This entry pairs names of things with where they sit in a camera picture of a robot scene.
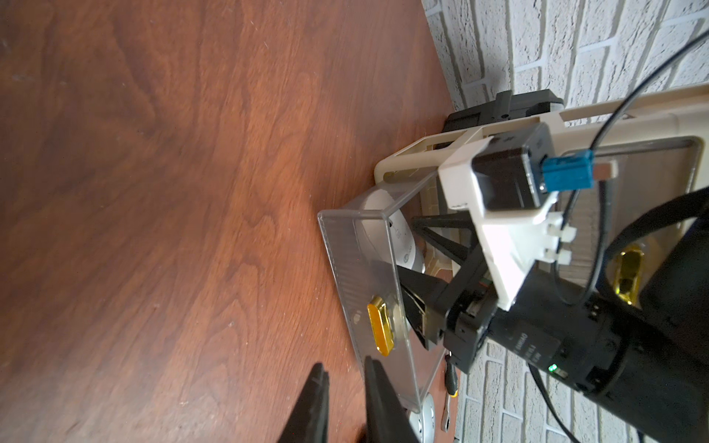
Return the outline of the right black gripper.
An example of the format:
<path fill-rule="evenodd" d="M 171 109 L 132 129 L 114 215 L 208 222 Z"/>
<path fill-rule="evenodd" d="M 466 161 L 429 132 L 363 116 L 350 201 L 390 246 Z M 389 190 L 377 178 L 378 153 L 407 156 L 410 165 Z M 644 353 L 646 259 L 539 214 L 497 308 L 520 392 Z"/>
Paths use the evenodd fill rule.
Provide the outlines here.
<path fill-rule="evenodd" d="M 480 264 L 480 245 L 468 212 L 419 216 L 412 223 L 419 236 L 458 265 L 463 266 L 470 257 Z M 457 243 L 434 228 L 467 230 L 472 243 Z M 443 340 L 451 364 L 469 374 L 489 336 L 503 347 L 513 348 L 511 342 L 519 336 L 517 330 L 524 317 L 498 307 L 498 294 L 492 282 L 487 279 L 471 282 L 451 308 L 445 304 L 448 282 L 402 266 L 397 267 L 397 272 L 407 321 L 427 351 Z"/>

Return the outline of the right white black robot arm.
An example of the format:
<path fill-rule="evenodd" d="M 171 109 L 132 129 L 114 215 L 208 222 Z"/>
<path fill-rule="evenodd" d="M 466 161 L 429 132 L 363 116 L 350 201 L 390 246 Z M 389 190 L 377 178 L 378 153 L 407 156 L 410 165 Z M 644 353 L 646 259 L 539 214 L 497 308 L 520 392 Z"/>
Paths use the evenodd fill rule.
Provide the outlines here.
<path fill-rule="evenodd" d="M 576 300 L 572 282 L 542 269 L 526 277 L 516 303 L 497 305 L 485 282 L 477 240 L 456 243 L 442 228 L 471 229 L 464 212 L 416 217 L 413 227 L 460 265 L 450 281 L 399 269 L 405 311 L 419 341 L 442 344 L 449 365 L 469 373 L 487 340 L 548 373 L 660 442 L 708 439 L 708 192 L 662 204 L 627 226 L 607 249 L 611 258 L 643 236 L 675 223 L 691 227 L 639 295 L 622 302 L 599 281 Z"/>

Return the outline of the beige drawer organizer cabinet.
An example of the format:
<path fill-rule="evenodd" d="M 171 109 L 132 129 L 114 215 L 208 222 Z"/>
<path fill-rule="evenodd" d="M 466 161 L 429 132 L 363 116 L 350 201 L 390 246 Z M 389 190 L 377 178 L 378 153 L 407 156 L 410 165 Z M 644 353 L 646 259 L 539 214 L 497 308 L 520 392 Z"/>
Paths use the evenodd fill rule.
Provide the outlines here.
<path fill-rule="evenodd" d="M 374 178 L 381 183 L 393 175 L 426 168 L 438 171 L 459 138 L 481 140 L 534 123 L 547 124 L 556 153 L 568 155 L 588 148 L 601 127 L 600 117 L 615 108 L 613 102 L 598 103 L 427 136 L 380 161 Z M 619 164 L 619 174 L 614 179 L 611 234 L 618 234 L 653 206 L 705 188 L 707 86 L 666 90 L 639 98 L 604 138 L 596 158 Z"/>

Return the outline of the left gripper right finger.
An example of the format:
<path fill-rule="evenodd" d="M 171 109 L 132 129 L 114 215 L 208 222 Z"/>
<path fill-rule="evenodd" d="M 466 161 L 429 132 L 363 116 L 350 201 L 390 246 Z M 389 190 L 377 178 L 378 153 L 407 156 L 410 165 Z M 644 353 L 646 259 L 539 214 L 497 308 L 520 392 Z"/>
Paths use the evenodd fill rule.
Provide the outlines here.
<path fill-rule="evenodd" d="M 418 438 L 379 360 L 365 360 L 367 442 L 413 442 Z"/>

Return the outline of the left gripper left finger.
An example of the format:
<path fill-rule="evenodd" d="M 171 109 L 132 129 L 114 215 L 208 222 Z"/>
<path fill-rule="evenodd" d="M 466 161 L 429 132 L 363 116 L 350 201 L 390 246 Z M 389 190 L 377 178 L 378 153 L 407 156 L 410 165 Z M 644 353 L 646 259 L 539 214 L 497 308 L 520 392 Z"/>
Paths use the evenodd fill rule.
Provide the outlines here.
<path fill-rule="evenodd" d="M 313 365 L 278 443 L 328 441 L 330 377 L 323 363 Z"/>

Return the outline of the clear bottom drawer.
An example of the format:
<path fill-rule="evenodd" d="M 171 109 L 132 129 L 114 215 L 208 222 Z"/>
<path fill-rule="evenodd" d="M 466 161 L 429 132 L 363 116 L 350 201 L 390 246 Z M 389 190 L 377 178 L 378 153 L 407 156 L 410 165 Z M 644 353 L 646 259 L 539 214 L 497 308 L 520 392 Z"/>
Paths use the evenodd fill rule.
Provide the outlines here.
<path fill-rule="evenodd" d="M 387 231 L 391 214 L 404 214 L 425 261 L 426 247 L 415 235 L 412 219 L 422 210 L 421 193 L 434 184 L 433 168 L 393 175 L 337 210 L 318 215 L 337 293 L 345 314 L 354 353 L 363 364 L 379 360 L 405 409 L 419 412 L 443 356 L 441 346 L 427 351 L 407 321 L 398 265 L 370 260 L 362 252 L 356 222 L 382 220 Z"/>

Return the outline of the white computer mouse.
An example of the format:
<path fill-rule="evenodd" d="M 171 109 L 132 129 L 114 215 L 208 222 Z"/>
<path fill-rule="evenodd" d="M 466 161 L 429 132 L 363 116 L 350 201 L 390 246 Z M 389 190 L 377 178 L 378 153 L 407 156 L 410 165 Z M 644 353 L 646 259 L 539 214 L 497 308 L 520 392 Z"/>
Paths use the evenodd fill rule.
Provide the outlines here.
<path fill-rule="evenodd" d="M 388 218 L 387 231 L 380 219 L 356 222 L 357 239 L 364 255 L 370 260 L 391 262 L 390 245 L 398 266 L 425 272 L 424 256 L 415 243 L 415 236 L 404 214 L 397 210 Z"/>

